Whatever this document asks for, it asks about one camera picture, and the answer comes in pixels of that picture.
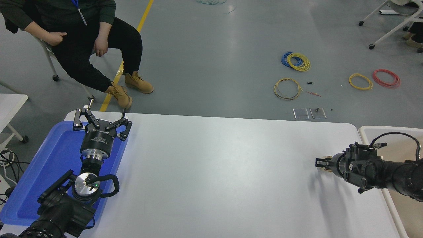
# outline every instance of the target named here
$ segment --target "white bin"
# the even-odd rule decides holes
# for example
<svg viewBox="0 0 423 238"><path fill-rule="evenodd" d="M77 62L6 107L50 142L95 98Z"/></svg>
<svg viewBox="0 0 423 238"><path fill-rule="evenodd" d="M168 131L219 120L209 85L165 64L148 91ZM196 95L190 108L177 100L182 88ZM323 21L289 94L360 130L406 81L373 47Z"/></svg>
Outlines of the white bin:
<svg viewBox="0 0 423 238"><path fill-rule="evenodd" d="M359 129L364 144L370 144L374 138L388 132L407 133L423 144L423 129L383 126L363 126ZM379 138L377 142L388 143L387 147L379 149L378 152L386 161L415 160L417 145L410 137L392 134ZM396 191L383 189L382 192L400 236L423 238L423 202L418 202Z"/></svg>

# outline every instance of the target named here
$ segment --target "concrete floor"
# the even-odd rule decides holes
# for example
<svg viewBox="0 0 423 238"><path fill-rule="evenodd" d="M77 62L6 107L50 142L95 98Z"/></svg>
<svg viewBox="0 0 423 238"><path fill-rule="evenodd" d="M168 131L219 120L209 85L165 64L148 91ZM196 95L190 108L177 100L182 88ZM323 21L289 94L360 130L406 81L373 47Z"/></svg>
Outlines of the concrete floor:
<svg viewBox="0 0 423 238"><path fill-rule="evenodd" d="M357 128L423 128L423 55L405 45L401 30L374 50L368 49L404 17L376 14L358 26L381 2L227 0L206 5L195 0L155 0L141 30L140 70L155 91L145 95L130 89L134 102L129 112L296 120L293 108L320 107L327 119L309 121L345 122ZM147 0L118 1L116 16L137 27L147 4ZM282 65L280 58L286 51L306 55L310 71ZM9 143L22 161L30 161L52 126L88 101L81 86L56 61L61 80L51 80L44 53L28 33L11 34L0 24L0 56L0 80L30 98L11 121L30 142ZM121 63L120 51L111 49L91 60L113 79ZM401 87L392 90L374 84L372 90L360 91L349 85L353 73L371 79L376 69L395 72ZM391 80L383 73L378 76ZM274 95L273 86L283 77L300 83L304 92L298 99L284 101ZM354 83L366 86L363 79L355 78ZM123 78L119 84L124 85ZM280 90L289 96L296 93L292 82L281 83ZM93 111L98 111L105 94L92 92ZM0 93L12 92L0 86ZM112 100L106 111L121 109Z"/></svg>

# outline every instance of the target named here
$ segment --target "person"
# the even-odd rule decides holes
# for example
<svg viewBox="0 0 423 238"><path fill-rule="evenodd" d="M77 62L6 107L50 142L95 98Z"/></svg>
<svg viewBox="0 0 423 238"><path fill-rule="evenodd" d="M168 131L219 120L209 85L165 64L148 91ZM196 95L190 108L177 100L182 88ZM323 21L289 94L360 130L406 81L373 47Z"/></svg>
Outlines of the person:
<svg viewBox="0 0 423 238"><path fill-rule="evenodd" d="M414 2L408 2L405 5L413 8L419 7L419 5ZM411 47L423 48L423 22L414 22L402 38L405 39L405 43Z"/></svg>
<svg viewBox="0 0 423 238"><path fill-rule="evenodd" d="M31 0L41 21L35 22L23 10L30 0L0 0L0 13L31 35L52 46L52 51L66 73L76 81L115 97L129 108L132 97L127 89L115 84L93 67L93 50L102 57L108 48L122 51L125 84L140 92L152 93L153 86L138 74L143 52L141 35L115 17L114 0Z"/></svg>

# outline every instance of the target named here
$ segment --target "tan work boot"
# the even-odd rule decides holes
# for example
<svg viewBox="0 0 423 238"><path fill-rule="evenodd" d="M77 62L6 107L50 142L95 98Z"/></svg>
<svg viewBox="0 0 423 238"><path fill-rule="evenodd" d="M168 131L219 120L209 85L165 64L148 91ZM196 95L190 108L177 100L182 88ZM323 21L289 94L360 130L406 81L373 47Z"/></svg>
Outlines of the tan work boot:
<svg viewBox="0 0 423 238"><path fill-rule="evenodd" d="M407 31L403 36L402 36L402 38L404 39L404 40L408 40L408 39L410 39L413 35L415 35L414 33L411 33L411 32L409 32L409 31Z"/></svg>
<svg viewBox="0 0 423 238"><path fill-rule="evenodd" d="M132 105L132 97L126 93L126 88L119 86L114 82L112 82L112 86L109 86L105 93L115 97L119 106L123 108L129 108Z"/></svg>
<svg viewBox="0 0 423 238"><path fill-rule="evenodd" d="M405 43L414 48L423 48L423 43L415 42L412 38L406 40Z"/></svg>
<svg viewBox="0 0 423 238"><path fill-rule="evenodd" d="M133 72L132 75L124 72L124 76L125 83L128 88L136 88L144 94L150 94L154 91L151 83L143 80L141 76L138 75L137 71Z"/></svg>

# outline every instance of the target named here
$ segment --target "caster wheel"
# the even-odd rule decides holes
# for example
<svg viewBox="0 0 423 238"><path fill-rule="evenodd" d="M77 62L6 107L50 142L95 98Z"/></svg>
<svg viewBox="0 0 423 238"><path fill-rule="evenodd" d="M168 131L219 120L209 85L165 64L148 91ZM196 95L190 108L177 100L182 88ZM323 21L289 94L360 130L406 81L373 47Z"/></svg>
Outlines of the caster wheel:
<svg viewBox="0 0 423 238"><path fill-rule="evenodd" d="M23 140L21 140L22 143L27 143L29 141L28 136L23 136Z"/></svg>

